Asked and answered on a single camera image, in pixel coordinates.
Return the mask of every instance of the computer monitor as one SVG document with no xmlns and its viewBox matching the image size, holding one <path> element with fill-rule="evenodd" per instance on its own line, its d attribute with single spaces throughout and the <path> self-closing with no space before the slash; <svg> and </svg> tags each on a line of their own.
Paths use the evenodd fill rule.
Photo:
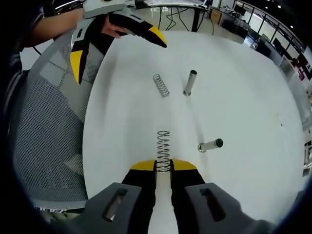
<svg viewBox="0 0 312 234">
<path fill-rule="evenodd" d="M 243 7 L 239 6 L 239 5 L 235 5 L 234 10 L 236 12 L 240 13 L 241 15 L 245 15 L 245 13 L 246 13 L 246 10 Z"/>
</svg>

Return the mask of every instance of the desk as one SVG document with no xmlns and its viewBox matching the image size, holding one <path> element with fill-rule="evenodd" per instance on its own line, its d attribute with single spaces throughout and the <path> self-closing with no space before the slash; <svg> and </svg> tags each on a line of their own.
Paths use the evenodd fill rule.
<svg viewBox="0 0 312 234">
<path fill-rule="evenodd" d="M 124 36 L 104 57 L 83 132 L 88 197 L 121 182 L 138 161 L 156 159 L 157 132 L 166 130 L 171 157 L 195 164 L 206 182 L 235 197 L 252 218 L 278 222 L 301 189 L 304 163 L 300 116 L 280 71 L 226 39 L 164 35 L 166 49 Z M 198 75 L 185 97 L 192 69 Z M 169 97 L 161 98 L 154 74 Z M 224 140 L 222 148 L 198 152 L 200 142 L 216 138 Z"/>
<path fill-rule="evenodd" d="M 144 2 L 149 7 L 167 6 L 167 7 L 186 7 L 194 9 L 194 18 L 191 29 L 192 32 L 197 32 L 200 11 L 207 10 L 206 5 L 202 5 L 199 3 L 195 3 L 195 1 L 188 0 L 146 0 Z"/>
</svg>

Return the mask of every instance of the wall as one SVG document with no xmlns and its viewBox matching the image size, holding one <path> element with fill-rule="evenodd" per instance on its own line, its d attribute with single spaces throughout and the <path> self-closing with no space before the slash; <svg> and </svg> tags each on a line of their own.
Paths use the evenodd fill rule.
<svg viewBox="0 0 312 234">
<path fill-rule="evenodd" d="M 228 5 L 230 8 L 232 8 L 233 3 L 234 3 L 234 0 L 222 0 L 220 7 Z"/>
<path fill-rule="evenodd" d="M 311 49 L 307 47 L 307 49 L 303 53 L 303 55 L 306 57 L 307 61 L 312 66 L 312 51 L 311 51 Z"/>
<path fill-rule="evenodd" d="M 221 0 L 213 0 L 212 6 L 213 6 L 213 7 L 218 7 L 220 1 L 221 1 Z"/>
</svg>

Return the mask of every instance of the metal rod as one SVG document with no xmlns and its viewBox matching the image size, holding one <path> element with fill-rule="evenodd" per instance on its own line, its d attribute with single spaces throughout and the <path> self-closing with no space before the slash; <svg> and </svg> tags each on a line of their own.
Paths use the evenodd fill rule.
<svg viewBox="0 0 312 234">
<path fill-rule="evenodd" d="M 223 146 L 223 140 L 218 138 L 216 140 L 207 142 L 207 143 L 200 143 L 198 145 L 198 151 L 201 153 L 206 152 L 207 150 L 213 150 L 216 148 L 221 148 Z"/>
<path fill-rule="evenodd" d="M 248 24 L 249 24 L 250 21 L 252 20 L 253 14 L 254 14 L 254 8 L 253 8 L 252 13 L 251 13 L 251 15 L 250 15 L 250 17 L 249 17 Z"/>
<path fill-rule="evenodd" d="M 289 41 L 289 44 L 288 44 L 288 46 L 287 46 L 286 50 L 288 50 L 288 48 L 290 47 L 290 45 L 291 45 L 292 41 L 293 41 L 293 36 L 292 36 L 291 40 Z"/>
<path fill-rule="evenodd" d="M 262 21 L 262 23 L 261 23 L 261 25 L 260 25 L 260 28 L 259 28 L 259 30 L 258 30 L 258 34 L 260 33 L 260 30 L 261 30 L 261 28 L 262 28 L 262 25 L 263 25 L 263 23 L 264 23 L 264 21 L 265 21 L 266 16 L 267 16 L 267 14 L 264 14 L 263 21 Z"/>
<path fill-rule="evenodd" d="M 276 34 L 278 28 L 279 28 L 279 23 L 277 23 L 277 27 L 276 27 L 276 29 L 275 29 L 275 32 L 273 33 L 273 36 L 272 36 L 272 38 L 271 38 L 271 40 L 270 40 L 270 43 L 273 41 L 274 36 L 275 36 L 275 34 Z"/>
<path fill-rule="evenodd" d="M 196 76 L 197 76 L 197 71 L 191 70 L 190 75 L 189 75 L 189 79 L 188 79 L 188 81 L 187 81 L 187 84 L 186 84 L 186 86 L 185 86 L 185 89 L 183 90 L 183 94 L 184 94 L 185 96 L 187 96 L 187 97 L 188 97 L 189 95 L 191 95 L 191 93 L 192 93 L 191 90 L 192 90 L 192 87 L 193 87 L 193 85 L 194 85 Z"/>
</svg>

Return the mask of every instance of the person's hand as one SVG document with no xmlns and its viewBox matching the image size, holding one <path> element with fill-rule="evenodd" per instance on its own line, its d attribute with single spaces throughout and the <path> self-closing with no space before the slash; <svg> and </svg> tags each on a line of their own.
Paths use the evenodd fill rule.
<svg viewBox="0 0 312 234">
<path fill-rule="evenodd" d="M 107 35 L 110 35 L 118 39 L 120 38 L 120 35 L 116 31 L 126 33 L 126 30 L 123 27 L 119 27 L 119 26 L 111 24 L 109 22 L 109 16 L 107 15 L 103 28 L 101 30 L 101 33 L 105 33 Z"/>
</svg>

